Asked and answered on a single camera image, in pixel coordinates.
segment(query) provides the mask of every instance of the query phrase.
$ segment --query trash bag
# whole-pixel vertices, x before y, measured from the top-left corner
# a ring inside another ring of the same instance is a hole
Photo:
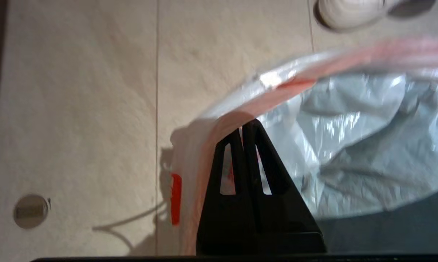
[[[424,199],[438,192],[438,40],[389,40],[292,59],[175,131],[171,211],[182,254],[195,254],[216,144],[254,118],[316,219]],[[234,194],[231,168],[223,170],[221,192]],[[264,193],[272,194],[266,184]]]

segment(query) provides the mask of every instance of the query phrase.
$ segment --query metal drain cover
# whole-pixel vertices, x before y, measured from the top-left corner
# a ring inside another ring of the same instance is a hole
[[[47,202],[39,195],[30,194],[22,197],[15,205],[13,219],[22,229],[39,226],[47,217]]]

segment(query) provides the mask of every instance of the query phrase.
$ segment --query floor tile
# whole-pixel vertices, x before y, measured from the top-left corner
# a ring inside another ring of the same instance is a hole
[[[309,0],[314,51],[332,48],[355,47],[377,40],[404,36],[430,35],[438,37],[438,1],[432,10],[411,19],[385,17],[350,33],[336,33],[321,26],[314,19],[316,0]]]
[[[8,12],[0,261],[153,255],[157,3],[11,0]],[[12,214],[30,193],[51,209],[24,230]]]
[[[169,201],[172,131],[262,68],[310,53],[306,1],[159,2],[157,201]],[[176,254],[177,229],[159,212],[158,255]]]

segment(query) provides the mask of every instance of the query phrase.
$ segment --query white sneaker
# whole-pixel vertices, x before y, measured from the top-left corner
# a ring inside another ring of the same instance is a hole
[[[334,29],[349,29],[367,24],[387,14],[402,0],[319,0],[324,22]]]

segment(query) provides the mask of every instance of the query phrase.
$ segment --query red trim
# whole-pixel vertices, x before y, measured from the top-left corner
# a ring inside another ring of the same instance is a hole
[[[172,197],[170,198],[170,215],[172,225],[180,223],[180,204],[182,202],[182,177],[178,174],[172,175]]]
[[[277,86],[277,88],[287,88],[294,85],[314,84],[314,83],[316,83],[316,80],[314,79],[292,79],[290,81],[282,83],[281,85]]]

